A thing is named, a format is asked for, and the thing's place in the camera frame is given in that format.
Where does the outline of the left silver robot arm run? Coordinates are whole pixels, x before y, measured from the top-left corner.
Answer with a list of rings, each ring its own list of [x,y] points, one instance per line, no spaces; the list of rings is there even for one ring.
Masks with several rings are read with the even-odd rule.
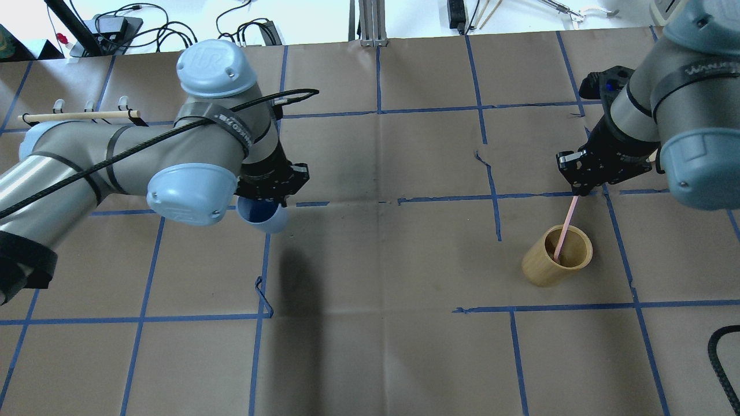
[[[287,198],[310,178],[288,160],[276,127],[282,107],[317,95],[264,95],[246,54],[202,40],[177,59],[187,93],[171,128],[96,124],[69,116],[26,132],[18,163],[2,174],[2,303],[47,289],[57,247],[109,195],[142,196],[166,219],[219,223],[233,198],[241,218],[280,232]]]

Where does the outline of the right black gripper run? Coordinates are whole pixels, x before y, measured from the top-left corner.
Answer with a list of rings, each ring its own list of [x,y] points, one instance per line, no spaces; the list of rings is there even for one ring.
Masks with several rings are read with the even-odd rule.
[[[648,157],[658,149],[658,144],[622,132],[610,113],[619,93],[627,91],[633,73],[633,69],[613,66],[589,73],[581,81],[579,96],[586,100],[599,99],[603,115],[579,151],[557,153],[558,171],[570,184],[574,196],[587,196],[602,184],[618,184],[653,169]]]

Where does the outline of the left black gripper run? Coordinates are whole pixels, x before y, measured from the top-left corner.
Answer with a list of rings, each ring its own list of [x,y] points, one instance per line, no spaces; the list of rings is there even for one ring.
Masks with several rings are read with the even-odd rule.
[[[280,140],[273,140],[265,156],[241,164],[236,195],[254,200],[271,200],[287,206],[289,196],[295,195],[309,180],[309,166],[288,160]]]

